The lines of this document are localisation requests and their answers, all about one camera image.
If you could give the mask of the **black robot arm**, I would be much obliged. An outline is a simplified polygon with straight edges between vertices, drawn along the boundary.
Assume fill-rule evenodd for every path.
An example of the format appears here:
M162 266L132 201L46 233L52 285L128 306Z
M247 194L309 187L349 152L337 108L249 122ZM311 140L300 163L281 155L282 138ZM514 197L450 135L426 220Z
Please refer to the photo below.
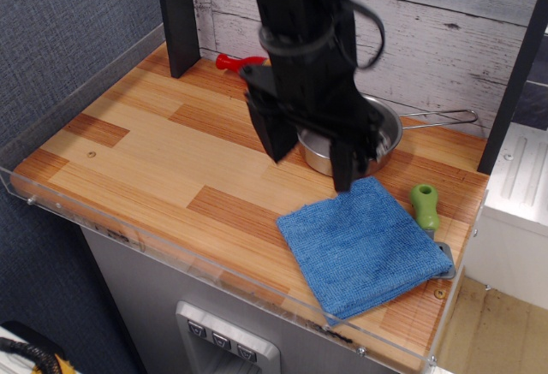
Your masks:
M358 91L357 69L373 66L384 45L364 64L356 53L356 14L384 24L352 0L256 0L259 41L269 66L246 66L247 107L267 155L279 162L306 129L330 142L334 188L347 192L373 159L384 155L384 117Z

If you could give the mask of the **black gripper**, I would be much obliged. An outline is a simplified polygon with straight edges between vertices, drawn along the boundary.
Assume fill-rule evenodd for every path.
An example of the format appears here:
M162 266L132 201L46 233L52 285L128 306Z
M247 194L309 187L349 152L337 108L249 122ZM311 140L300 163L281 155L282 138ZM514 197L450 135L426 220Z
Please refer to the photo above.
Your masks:
M266 154L283 160L307 129L330 142L337 192L347 192L380 154L384 117L358 91L355 49L328 44L306 54L271 54L270 66L246 66L247 108Z

